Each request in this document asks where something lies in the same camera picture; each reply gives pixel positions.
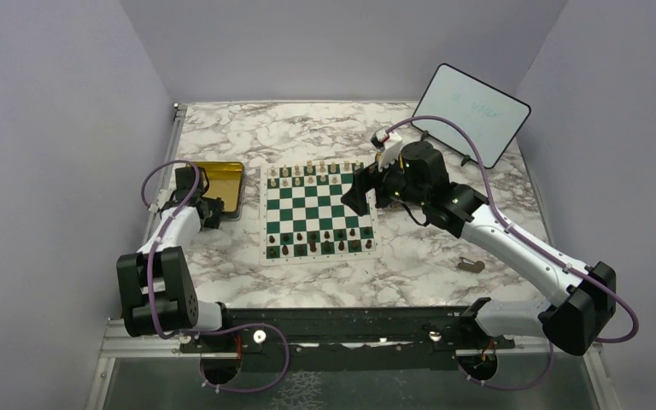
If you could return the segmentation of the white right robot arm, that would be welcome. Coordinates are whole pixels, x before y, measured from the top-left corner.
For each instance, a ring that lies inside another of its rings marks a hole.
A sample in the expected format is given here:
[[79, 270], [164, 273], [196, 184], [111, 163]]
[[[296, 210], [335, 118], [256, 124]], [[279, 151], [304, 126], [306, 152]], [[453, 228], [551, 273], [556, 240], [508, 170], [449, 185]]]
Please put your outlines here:
[[420, 207], [426, 224], [486, 250], [544, 296], [542, 302], [475, 302], [470, 318], [458, 327], [465, 345], [478, 348], [505, 335], [545, 337], [567, 354], [582, 355], [615, 314], [609, 294], [617, 276], [609, 265], [589, 266], [562, 255], [505, 215], [494, 214], [488, 197], [450, 181], [442, 154], [430, 143], [409, 143], [391, 163], [379, 156], [358, 168], [341, 201], [363, 216], [370, 190], [379, 208], [393, 202]]

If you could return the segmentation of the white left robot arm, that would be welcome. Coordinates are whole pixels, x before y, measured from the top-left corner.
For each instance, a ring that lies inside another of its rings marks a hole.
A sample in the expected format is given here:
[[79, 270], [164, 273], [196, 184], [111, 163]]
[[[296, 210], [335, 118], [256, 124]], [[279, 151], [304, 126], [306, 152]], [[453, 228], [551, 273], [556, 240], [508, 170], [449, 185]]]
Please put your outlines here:
[[220, 227], [224, 203], [204, 196], [209, 180], [202, 167], [170, 163], [183, 164], [174, 170], [175, 190], [163, 206], [148, 206], [157, 212], [158, 226], [136, 252], [116, 262], [121, 317], [131, 337], [202, 333], [211, 349], [221, 351], [231, 346], [235, 330], [223, 320], [222, 303], [198, 300], [185, 249], [197, 233]]

